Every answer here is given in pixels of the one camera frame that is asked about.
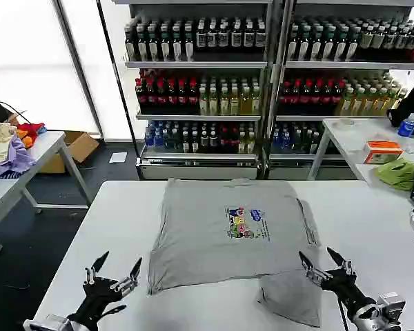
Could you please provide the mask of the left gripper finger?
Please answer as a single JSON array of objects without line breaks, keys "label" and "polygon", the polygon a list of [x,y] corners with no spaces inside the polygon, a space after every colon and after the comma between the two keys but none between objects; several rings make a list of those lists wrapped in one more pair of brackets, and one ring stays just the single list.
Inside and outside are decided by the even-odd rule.
[{"label": "left gripper finger", "polygon": [[112,284],[110,286],[110,289],[119,294],[121,297],[126,297],[128,294],[130,294],[138,286],[138,277],[141,269],[141,263],[142,258],[140,257],[132,268],[130,274],[115,284]]},{"label": "left gripper finger", "polygon": [[109,251],[106,251],[102,256],[98,257],[94,261],[90,268],[85,268],[86,278],[83,282],[84,285],[93,285],[95,283],[97,273],[104,265],[109,253]]}]

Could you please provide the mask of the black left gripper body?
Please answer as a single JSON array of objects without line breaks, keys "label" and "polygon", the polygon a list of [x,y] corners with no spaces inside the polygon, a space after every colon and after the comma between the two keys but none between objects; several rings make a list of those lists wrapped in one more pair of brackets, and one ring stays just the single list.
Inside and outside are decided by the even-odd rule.
[{"label": "black left gripper body", "polygon": [[110,303],[116,303],[122,299],[119,294],[110,289],[110,286],[116,282],[112,279],[96,277],[93,285],[83,285],[86,297],[78,310],[68,315],[67,318],[87,328],[98,328],[97,324],[103,317],[121,312],[124,305],[118,305],[105,312]]}]

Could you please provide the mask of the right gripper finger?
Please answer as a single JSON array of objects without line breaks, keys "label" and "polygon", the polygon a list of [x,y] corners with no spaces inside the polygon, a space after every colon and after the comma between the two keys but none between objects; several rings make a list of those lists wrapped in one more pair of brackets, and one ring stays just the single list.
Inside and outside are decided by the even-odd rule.
[{"label": "right gripper finger", "polygon": [[327,247],[327,252],[339,269],[344,270],[348,275],[355,275],[351,261],[346,260],[339,252],[330,247]]},{"label": "right gripper finger", "polygon": [[311,260],[303,252],[299,251],[299,257],[301,265],[305,270],[306,278],[313,284],[321,288],[333,278],[329,273],[315,268]]}]

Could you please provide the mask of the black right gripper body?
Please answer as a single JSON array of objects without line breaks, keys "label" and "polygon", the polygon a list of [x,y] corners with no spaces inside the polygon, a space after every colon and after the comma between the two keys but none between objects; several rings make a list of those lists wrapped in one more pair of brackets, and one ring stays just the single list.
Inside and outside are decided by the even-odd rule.
[{"label": "black right gripper body", "polygon": [[356,286],[356,274],[347,274],[344,270],[328,270],[327,273],[330,277],[322,281],[322,290],[334,292],[349,314],[355,314],[367,305],[376,304],[374,299],[366,297]]}]

